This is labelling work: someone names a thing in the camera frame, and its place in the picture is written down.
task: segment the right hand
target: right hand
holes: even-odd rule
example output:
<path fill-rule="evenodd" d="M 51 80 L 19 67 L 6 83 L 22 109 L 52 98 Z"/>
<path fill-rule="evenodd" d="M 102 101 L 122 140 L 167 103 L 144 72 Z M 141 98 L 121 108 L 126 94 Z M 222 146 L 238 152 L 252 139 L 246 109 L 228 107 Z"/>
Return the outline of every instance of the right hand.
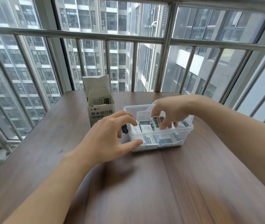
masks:
<path fill-rule="evenodd" d="M 201 96 L 190 94 L 161 98 L 157 100 L 156 105 L 153 107 L 151 117 L 159 116 L 161 111 L 164 111 L 166 117 L 160 124 L 160 129 L 162 130 L 166 127 L 171 128 L 172 122 L 177 127 L 179 121 L 191 115 L 190 106 L 198 97 Z"/>

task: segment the wooden table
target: wooden table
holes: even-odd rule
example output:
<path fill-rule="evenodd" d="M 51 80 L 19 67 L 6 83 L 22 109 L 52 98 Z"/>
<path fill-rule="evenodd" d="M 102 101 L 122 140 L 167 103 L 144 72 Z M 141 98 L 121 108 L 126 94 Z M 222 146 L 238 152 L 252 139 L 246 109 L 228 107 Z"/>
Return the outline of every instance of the wooden table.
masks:
<path fill-rule="evenodd" d="M 178 94 L 112 95 L 121 110 Z M 65 223 L 265 223 L 265 186 L 202 120 L 193 123 L 182 147 L 129 153 L 95 166 Z M 0 223 L 89 129 L 84 92 L 67 92 L 0 167 Z"/>

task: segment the left hand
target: left hand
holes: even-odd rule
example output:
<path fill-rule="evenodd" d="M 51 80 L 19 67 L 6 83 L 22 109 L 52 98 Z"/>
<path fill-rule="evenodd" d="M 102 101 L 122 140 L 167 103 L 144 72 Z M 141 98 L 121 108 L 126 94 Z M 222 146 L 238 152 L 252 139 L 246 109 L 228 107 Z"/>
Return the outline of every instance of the left hand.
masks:
<path fill-rule="evenodd" d="M 143 143 L 143 140 L 138 139 L 124 144 L 118 140 L 121 138 L 121 126 L 127 123 L 138 125 L 132 114 L 125 111 L 104 117 L 93 125 L 73 152 L 94 166 L 134 150 Z"/>

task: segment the qr code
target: qr code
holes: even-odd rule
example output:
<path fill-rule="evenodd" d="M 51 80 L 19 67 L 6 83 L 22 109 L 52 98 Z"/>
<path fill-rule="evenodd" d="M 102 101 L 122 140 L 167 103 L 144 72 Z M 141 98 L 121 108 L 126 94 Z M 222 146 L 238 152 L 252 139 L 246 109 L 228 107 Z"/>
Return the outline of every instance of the qr code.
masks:
<path fill-rule="evenodd" d="M 144 130 L 149 131 L 150 127 L 149 126 L 144 126 Z"/>

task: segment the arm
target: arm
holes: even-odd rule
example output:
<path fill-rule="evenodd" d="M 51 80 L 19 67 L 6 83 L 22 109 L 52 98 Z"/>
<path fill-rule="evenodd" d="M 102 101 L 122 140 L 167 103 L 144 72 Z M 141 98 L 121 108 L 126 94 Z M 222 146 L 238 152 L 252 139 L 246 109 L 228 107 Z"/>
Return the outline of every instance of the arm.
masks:
<path fill-rule="evenodd" d="M 230 151 L 265 185 L 265 123 L 234 111 L 200 95 L 162 98 L 152 116 L 166 113 L 166 127 L 188 115 L 201 118 Z"/>
<path fill-rule="evenodd" d="M 63 223 L 71 200 L 89 170 L 135 149 L 143 143 L 135 140 L 120 144 L 121 126 L 137 123 L 131 113 L 120 111 L 99 120 L 82 142 L 67 153 L 51 175 L 4 222 Z"/>

